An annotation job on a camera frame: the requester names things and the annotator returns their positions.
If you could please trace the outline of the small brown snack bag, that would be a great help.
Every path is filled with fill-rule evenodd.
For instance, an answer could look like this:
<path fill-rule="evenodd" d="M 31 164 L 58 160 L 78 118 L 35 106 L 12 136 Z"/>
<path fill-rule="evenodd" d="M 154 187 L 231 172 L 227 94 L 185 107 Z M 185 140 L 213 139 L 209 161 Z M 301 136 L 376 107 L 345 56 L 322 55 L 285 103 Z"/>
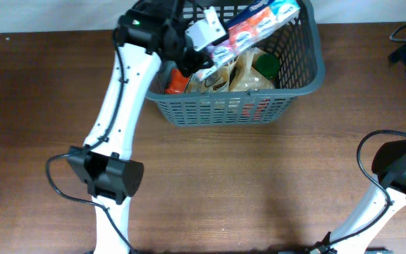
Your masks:
<path fill-rule="evenodd" d="M 212 73 L 205 80 L 199 80 L 196 74 L 190 76 L 185 93 L 227 92 L 233 66 L 224 66 Z"/>

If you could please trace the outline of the beige paper bag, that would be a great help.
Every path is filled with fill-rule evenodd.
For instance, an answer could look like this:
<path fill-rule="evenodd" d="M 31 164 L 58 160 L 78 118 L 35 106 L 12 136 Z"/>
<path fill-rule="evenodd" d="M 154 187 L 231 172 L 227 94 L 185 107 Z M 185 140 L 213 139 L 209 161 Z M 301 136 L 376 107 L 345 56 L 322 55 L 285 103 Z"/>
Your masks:
<path fill-rule="evenodd" d="M 244 92 L 248 90 L 274 89 L 272 82 L 254 68 L 258 58 L 266 52 L 255 47 L 239 55 L 235 64 L 235 76 L 228 90 L 230 92 Z"/>

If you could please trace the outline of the multicolour tissue pack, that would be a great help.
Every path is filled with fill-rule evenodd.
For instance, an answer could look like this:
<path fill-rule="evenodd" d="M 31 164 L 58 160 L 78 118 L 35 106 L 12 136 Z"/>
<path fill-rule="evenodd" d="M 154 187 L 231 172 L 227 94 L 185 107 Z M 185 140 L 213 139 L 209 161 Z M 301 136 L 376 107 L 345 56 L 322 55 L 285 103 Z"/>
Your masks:
<path fill-rule="evenodd" d="M 214 65 L 195 74 L 204 80 L 228 64 L 257 42 L 267 38 L 291 19 L 298 17 L 300 5 L 296 0 L 258 0 L 226 23 L 228 38 L 220 44 L 203 49 Z"/>

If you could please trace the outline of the green lid jar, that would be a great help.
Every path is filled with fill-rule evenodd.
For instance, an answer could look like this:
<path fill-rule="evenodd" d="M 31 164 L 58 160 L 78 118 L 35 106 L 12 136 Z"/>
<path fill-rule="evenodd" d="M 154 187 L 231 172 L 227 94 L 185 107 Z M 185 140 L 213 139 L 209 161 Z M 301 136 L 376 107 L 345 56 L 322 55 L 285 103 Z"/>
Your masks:
<path fill-rule="evenodd" d="M 280 67 L 280 62 L 274 54 L 262 54 L 254 65 L 254 68 L 268 80 L 276 78 Z"/>

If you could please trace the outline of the red orange pasta packet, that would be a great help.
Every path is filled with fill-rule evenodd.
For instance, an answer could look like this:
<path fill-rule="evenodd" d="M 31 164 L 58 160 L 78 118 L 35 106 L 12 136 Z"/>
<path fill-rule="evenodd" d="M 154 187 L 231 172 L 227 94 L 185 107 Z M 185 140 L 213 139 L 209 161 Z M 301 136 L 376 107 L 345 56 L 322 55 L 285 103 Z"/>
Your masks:
<path fill-rule="evenodd" d="M 230 77 L 230 81 L 234 79 L 235 67 Z M 184 77 L 181 72 L 174 68 L 171 71 L 171 80 L 165 93 L 168 95 L 184 94 L 187 82 L 190 78 Z M 220 92 L 205 92 L 199 94 L 214 94 Z M 223 113 L 234 115 L 235 111 L 240 106 L 239 98 L 217 99 L 211 101 L 202 97 L 194 98 L 185 102 L 171 103 L 171 112 L 174 113 L 179 122 L 188 119 L 190 122 L 202 121 L 208 122 L 210 115 L 214 115 L 214 121 L 220 122 Z"/>

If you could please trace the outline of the grey plastic shopping basket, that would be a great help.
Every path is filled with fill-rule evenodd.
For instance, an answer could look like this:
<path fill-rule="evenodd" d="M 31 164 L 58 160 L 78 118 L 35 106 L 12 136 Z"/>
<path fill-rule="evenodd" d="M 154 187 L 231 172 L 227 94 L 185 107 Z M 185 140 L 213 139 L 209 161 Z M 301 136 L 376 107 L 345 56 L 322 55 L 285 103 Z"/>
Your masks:
<path fill-rule="evenodd" d="M 146 98 L 177 126 L 214 126 L 275 121 L 299 96 L 319 89 L 325 78 L 319 31 L 309 0 L 299 2 L 300 13 L 257 47 L 279 60 L 273 88 L 244 92 L 193 92 L 167 95 L 171 65 L 165 64 Z"/>

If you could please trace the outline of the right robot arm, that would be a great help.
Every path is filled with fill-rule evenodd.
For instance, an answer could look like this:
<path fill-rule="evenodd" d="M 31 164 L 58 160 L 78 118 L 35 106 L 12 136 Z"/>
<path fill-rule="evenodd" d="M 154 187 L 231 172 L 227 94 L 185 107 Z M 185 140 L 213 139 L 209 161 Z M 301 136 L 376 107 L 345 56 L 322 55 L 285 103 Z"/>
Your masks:
<path fill-rule="evenodd" d="M 360 141 L 360 157 L 366 140 L 375 135 L 394 135 L 396 140 L 384 143 L 377 151 L 366 174 L 371 185 L 350 216 L 310 253 L 365 253 L 371 241 L 391 217 L 406 206 L 406 133 L 402 131 L 373 131 Z"/>

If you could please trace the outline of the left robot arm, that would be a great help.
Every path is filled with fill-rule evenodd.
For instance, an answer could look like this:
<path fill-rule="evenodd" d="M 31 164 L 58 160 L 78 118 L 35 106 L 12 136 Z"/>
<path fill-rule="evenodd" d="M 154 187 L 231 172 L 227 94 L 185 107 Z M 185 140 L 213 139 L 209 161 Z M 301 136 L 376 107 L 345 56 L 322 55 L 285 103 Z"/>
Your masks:
<path fill-rule="evenodd" d="M 163 61 L 189 76 L 212 67 L 205 47 L 227 38 L 214 7 L 193 23 L 183 18 L 184 1 L 139 1 L 119 19 L 112 33 L 114 63 L 104 101 L 80 147 L 63 155 L 86 185 L 96 212 L 94 253 L 136 253 L 128 240 L 129 206 L 144 173 L 131 159 L 135 127 L 149 87 Z"/>

